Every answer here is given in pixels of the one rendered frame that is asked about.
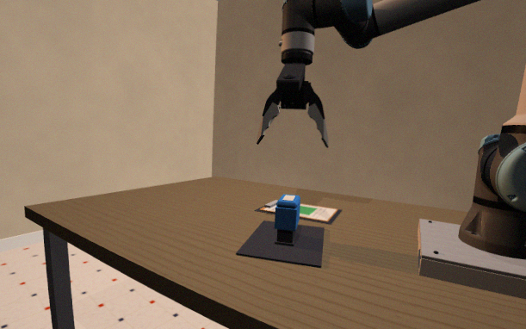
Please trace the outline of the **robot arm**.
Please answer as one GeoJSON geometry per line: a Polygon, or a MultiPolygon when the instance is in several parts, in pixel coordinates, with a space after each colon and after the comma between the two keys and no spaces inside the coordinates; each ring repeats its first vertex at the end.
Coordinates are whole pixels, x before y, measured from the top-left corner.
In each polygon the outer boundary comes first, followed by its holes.
{"type": "MultiPolygon", "coordinates": [[[[283,0],[279,46],[282,55],[313,55],[315,28],[334,27],[346,44],[360,49],[375,37],[478,1],[283,0]]],[[[276,90],[299,92],[304,75],[304,63],[286,63],[276,90]]],[[[482,139],[478,154],[473,204],[458,238],[482,251],[526,259],[526,66],[516,115],[501,134],[482,139]]]]}

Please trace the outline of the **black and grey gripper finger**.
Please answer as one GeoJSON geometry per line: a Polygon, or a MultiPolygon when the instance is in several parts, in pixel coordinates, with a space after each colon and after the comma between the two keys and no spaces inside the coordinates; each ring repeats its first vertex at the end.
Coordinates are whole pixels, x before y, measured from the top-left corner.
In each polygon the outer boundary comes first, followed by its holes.
{"type": "Polygon", "coordinates": [[[317,124],[317,129],[321,132],[321,139],[323,140],[326,148],[328,148],[328,135],[325,125],[325,115],[323,110],[322,102],[319,96],[313,91],[313,88],[310,89],[310,99],[308,107],[308,115],[310,118],[314,119],[317,124]]]}
{"type": "Polygon", "coordinates": [[[263,110],[263,117],[257,135],[257,144],[262,140],[265,130],[269,127],[272,121],[280,114],[281,106],[278,106],[280,100],[278,99],[278,91],[275,91],[269,96],[263,110]]]}

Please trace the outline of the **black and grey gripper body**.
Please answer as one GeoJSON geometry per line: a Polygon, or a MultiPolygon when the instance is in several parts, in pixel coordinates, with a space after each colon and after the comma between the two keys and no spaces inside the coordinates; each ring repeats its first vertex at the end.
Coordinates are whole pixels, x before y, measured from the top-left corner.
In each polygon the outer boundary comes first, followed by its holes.
{"type": "MultiPolygon", "coordinates": [[[[310,65],[313,62],[313,56],[310,53],[304,52],[289,52],[282,55],[282,63],[304,63],[310,65]]],[[[306,105],[310,99],[311,83],[305,81],[303,77],[300,92],[278,92],[278,99],[281,102],[281,109],[306,109],[306,105]],[[301,96],[300,96],[301,95],[301,96]],[[302,105],[302,107],[301,107],[302,105]]]]}

